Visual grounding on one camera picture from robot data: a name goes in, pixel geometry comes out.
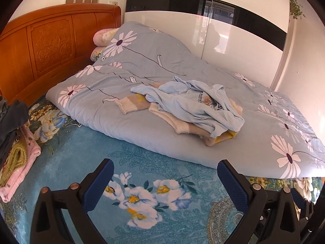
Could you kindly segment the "light blue shirt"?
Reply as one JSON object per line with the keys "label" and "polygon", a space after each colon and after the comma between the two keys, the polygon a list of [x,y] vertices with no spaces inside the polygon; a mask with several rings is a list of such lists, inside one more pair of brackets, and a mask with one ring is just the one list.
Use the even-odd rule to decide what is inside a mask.
{"label": "light blue shirt", "polygon": [[141,84],[132,87],[131,92],[144,95],[147,101],[157,103],[160,110],[204,129],[212,138],[226,131],[239,132],[245,122],[220,84],[208,86],[174,76],[157,88]]}

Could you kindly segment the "dark grey folded clothes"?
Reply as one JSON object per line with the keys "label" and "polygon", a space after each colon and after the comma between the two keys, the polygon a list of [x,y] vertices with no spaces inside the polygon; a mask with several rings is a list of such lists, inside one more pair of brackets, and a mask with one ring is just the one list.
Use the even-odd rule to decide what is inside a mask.
{"label": "dark grey folded clothes", "polygon": [[19,138],[18,128],[28,122],[28,107],[16,100],[8,105],[7,99],[1,96],[1,168],[3,167],[14,141]]}

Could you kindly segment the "light blue daisy quilt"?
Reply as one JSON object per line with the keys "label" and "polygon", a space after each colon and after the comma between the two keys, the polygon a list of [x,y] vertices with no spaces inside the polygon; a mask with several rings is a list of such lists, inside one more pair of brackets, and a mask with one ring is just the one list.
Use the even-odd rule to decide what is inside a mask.
{"label": "light blue daisy quilt", "polygon": [[172,158],[248,176],[324,176],[324,145],[285,95],[208,64],[137,22],[46,98],[79,123]]}

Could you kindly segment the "olive green folded towel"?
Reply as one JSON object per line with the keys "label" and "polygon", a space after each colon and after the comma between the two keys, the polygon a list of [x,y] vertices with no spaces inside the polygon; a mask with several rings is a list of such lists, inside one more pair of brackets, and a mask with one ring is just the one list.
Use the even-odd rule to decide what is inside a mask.
{"label": "olive green folded towel", "polygon": [[13,172],[26,165],[28,160],[26,141],[20,137],[12,146],[1,172],[1,187],[4,187]]}

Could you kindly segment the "pink folded fleece garment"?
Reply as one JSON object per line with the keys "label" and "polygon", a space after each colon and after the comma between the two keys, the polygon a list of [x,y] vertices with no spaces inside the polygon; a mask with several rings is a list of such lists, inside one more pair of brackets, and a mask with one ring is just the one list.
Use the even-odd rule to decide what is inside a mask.
{"label": "pink folded fleece garment", "polygon": [[29,170],[31,169],[34,161],[41,154],[40,146],[37,144],[32,132],[29,130],[29,128],[26,125],[23,125],[18,129],[18,134],[19,134],[19,138],[21,136],[25,138],[28,160],[26,165],[16,169],[11,175],[11,177],[9,178],[9,180],[7,181],[7,183],[5,184],[5,186],[1,187],[1,200],[4,203],[8,203],[11,201],[17,188],[24,181],[24,178],[26,177]]}

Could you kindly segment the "cream knitted sweater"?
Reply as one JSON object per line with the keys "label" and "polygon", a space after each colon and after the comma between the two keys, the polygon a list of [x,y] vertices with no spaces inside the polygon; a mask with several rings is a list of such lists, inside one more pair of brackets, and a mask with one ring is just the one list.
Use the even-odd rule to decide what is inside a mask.
{"label": "cream knitted sweater", "polygon": [[[157,88],[162,84],[164,83],[154,83],[148,86]],[[232,99],[230,99],[230,102],[236,111],[242,116],[242,107],[237,105]],[[147,101],[145,96],[142,94],[132,92],[131,95],[116,100],[116,104],[124,114],[128,114],[134,111],[148,110],[149,112],[167,122],[177,134],[195,134],[199,136],[204,141],[205,145],[209,147],[215,145],[216,143],[231,139],[238,133],[233,131],[226,131],[220,136],[212,138],[210,137],[210,134],[204,129],[199,128],[192,123],[184,122],[176,118],[174,115],[160,110],[157,103]]]}

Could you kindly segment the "orange wooden headboard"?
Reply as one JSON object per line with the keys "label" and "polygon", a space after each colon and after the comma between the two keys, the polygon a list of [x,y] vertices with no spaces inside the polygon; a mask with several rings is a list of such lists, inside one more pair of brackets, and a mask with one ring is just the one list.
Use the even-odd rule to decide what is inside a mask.
{"label": "orange wooden headboard", "polygon": [[121,26],[117,5],[62,4],[9,22],[1,33],[1,96],[28,106],[90,64],[94,34]]}

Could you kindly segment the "yellow floral pillow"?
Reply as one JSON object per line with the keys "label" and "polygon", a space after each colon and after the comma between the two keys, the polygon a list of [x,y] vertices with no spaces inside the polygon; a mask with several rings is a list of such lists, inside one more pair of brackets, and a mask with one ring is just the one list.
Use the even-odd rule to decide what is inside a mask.
{"label": "yellow floral pillow", "polygon": [[94,50],[92,51],[92,53],[90,55],[90,60],[93,62],[96,62],[99,58],[102,57],[102,52],[104,49],[106,49],[106,47],[104,47],[104,46],[98,46],[98,47],[94,48]]}

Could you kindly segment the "white black wardrobe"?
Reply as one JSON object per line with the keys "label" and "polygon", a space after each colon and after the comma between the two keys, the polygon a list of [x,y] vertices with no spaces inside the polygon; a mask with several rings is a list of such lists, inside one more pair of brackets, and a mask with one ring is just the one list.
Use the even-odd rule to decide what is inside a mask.
{"label": "white black wardrobe", "polygon": [[125,21],[160,29],[202,60],[275,88],[289,0],[126,0]]}

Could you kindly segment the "pink floral pillow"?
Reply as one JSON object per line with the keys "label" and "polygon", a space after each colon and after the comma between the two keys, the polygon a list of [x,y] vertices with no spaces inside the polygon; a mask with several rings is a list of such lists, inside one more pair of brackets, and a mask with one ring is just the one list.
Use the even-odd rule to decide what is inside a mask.
{"label": "pink floral pillow", "polygon": [[106,47],[119,28],[101,29],[93,36],[93,42],[98,47]]}

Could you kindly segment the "hanging green plant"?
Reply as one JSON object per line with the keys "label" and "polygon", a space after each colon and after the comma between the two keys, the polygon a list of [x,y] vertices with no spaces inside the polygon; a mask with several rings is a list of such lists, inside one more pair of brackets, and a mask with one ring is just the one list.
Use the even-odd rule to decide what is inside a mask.
{"label": "hanging green plant", "polygon": [[303,5],[299,4],[297,0],[290,0],[290,15],[293,19],[302,19],[302,17],[306,17],[302,9]]}

